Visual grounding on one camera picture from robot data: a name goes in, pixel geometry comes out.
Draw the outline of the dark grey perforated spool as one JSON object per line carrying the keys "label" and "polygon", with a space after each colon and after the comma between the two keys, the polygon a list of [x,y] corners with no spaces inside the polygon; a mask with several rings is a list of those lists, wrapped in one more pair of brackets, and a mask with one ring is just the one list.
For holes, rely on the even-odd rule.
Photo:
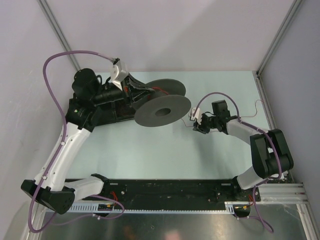
{"label": "dark grey perforated spool", "polygon": [[163,78],[146,84],[154,90],[135,106],[134,120],[143,127],[161,127],[184,117],[191,109],[185,96],[185,85],[175,79]]}

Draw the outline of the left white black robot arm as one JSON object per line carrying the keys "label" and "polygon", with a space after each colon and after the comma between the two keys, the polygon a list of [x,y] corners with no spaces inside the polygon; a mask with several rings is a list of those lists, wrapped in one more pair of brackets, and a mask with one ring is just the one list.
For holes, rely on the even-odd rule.
{"label": "left white black robot arm", "polygon": [[98,173],[88,178],[67,182],[66,176],[76,155],[96,126],[131,120],[133,115],[117,115],[124,107],[137,110],[156,91],[152,83],[143,83],[126,73],[121,80],[113,71],[103,82],[90,68],[74,75],[73,97],[67,113],[62,114],[63,127],[48,160],[36,177],[25,179],[21,189],[30,198],[29,211],[36,203],[57,214],[66,213],[75,201],[87,197],[105,200],[110,196],[108,179]]}

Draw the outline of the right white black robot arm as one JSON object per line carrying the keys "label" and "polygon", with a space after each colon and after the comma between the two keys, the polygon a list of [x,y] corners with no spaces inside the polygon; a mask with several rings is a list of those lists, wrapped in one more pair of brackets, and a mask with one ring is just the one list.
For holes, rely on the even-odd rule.
{"label": "right white black robot arm", "polygon": [[211,130],[240,139],[250,146],[252,166],[235,178],[236,185],[230,188],[231,196],[242,201],[249,189],[277,179],[294,167],[294,161],[286,138],[280,129],[264,130],[231,115],[225,100],[213,102],[213,115],[208,116],[199,108],[189,111],[193,130],[208,134]]}

